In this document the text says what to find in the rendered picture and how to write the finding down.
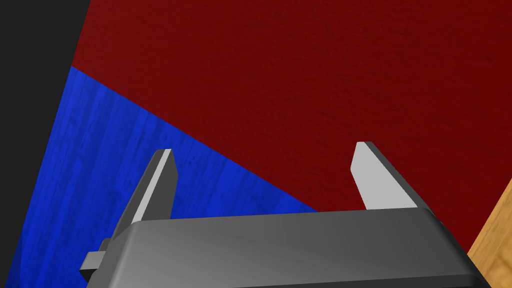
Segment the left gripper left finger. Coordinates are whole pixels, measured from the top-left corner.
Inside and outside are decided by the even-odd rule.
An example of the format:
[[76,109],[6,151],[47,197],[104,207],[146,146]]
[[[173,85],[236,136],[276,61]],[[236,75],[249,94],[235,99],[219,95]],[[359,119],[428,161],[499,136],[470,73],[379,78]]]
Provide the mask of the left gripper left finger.
[[170,219],[177,183],[178,171],[173,151],[156,150],[133,191],[111,240],[133,223]]

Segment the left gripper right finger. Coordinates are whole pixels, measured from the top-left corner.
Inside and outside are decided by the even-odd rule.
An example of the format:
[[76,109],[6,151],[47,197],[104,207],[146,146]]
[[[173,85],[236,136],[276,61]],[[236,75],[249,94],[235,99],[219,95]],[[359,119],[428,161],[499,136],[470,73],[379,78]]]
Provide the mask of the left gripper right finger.
[[368,210],[430,210],[419,194],[370,141],[356,143],[350,172]]

